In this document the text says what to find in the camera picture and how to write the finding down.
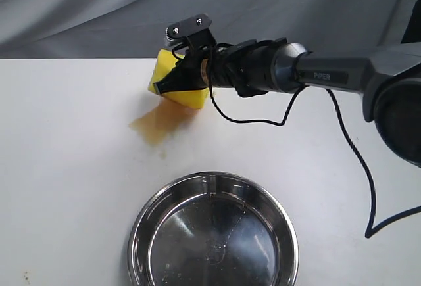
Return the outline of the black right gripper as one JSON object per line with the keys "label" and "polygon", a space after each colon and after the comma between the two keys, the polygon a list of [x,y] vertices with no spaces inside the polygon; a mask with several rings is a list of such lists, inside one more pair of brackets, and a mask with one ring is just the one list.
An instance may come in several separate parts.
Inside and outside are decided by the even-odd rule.
{"label": "black right gripper", "polygon": [[153,81],[159,95],[178,91],[195,91],[208,86],[232,88],[237,86],[238,71],[232,66],[239,53],[237,46],[206,46],[195,55],[186,57],[178,68],[161,72]]}

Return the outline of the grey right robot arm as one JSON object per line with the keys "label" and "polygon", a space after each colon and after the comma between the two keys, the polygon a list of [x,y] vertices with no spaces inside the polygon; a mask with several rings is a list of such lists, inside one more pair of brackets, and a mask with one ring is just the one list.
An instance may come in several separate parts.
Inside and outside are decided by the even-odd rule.
{"label": "grey right robot arm", "polygon": [[314,86],[360,95],[362,115],[400,158],[420,164],[420,44],[401,43],[351,52],[312,52],[286,39],[189,47],[154,81],[160,95],[208,86],[241,97],[293,94]]}

